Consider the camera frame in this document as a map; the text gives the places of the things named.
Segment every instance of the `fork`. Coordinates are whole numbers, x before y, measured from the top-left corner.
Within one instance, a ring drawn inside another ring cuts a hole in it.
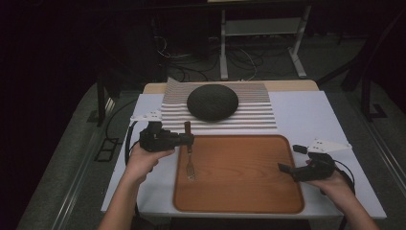
[[[192,125],[191,122],[185,122],[185,133],[190,135],[192,134]],[[188,165],[186,165],[186,174],[190,181],[194,181],[195,174],[194,174],[194,166],[192,163],[192,145],[188,145]]]

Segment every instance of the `black round object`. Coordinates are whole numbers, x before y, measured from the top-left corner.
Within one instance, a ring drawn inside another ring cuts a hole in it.
[[[188,97],[188,110],[197,119],[215,122],[233,115],[238,108],[238,96],[221,84],[205,84]]]

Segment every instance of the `striped placemat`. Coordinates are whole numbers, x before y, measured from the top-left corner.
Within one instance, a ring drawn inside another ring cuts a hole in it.
[[[208,123],[193,117],[188,110],[187,100],[191,92],[201,86],[195,83],[181,83],[168,79],[167,89],[161,106],[164,129],[184,131],[184,122],[191,121],[194,133],[218,130],[272,130],[277,131],[272,104],[263,83],[216,82],[233,89],[238,95],[238,109],[228,119]]]

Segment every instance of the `brown tray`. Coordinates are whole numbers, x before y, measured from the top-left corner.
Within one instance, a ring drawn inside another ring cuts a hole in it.
[[[173,205],[182,212],[297,214],[304,208],[301,187],[278,163],[294,167],[289,142],[280,135],[195,136],[186,175],[181,147]]]

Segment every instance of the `white tabletop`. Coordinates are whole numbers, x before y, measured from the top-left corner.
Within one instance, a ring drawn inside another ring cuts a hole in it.
[[[274,108],[278,130],[276,132],[259,131],[259,133],[249,134],[280,134],[288,139],[291,146],[308,146],[316,138],[340,144],[348,143],[323,91],[269,92],[269,97]],[[134,115],[142,115],[160,108],[163,98],[163,94],[141,95],[134,109]],[[138,140],[140,131],[145,127],[147,127],[147,122],[139,122],[134,127],[131,143]],[[355,176],[357,197],[368,213],[375,219],[385,218],[385,211],[353,151],[351,149],[340,150],[331,152],[330,155],[351,169]],[[317,219],[342,216],[332,202],[326,196],[321,195],[319,189],[302,182],[304,210],[296,215],[180,212],[174,208],[172,203],[177,157],[178,149],[176,149],[175,154],[161,159],[159,164],[154,167],[153,172],[147,176],[147,180],[141,185],[138,194],[138,206],[141,213],[162,217],[202,218]],[[296,167],[301,167],[305,165],[308,156],[293,152],[293,158]],[[103,212],[108,207],[124,168],[124,149],[122,148],[101,207]]]

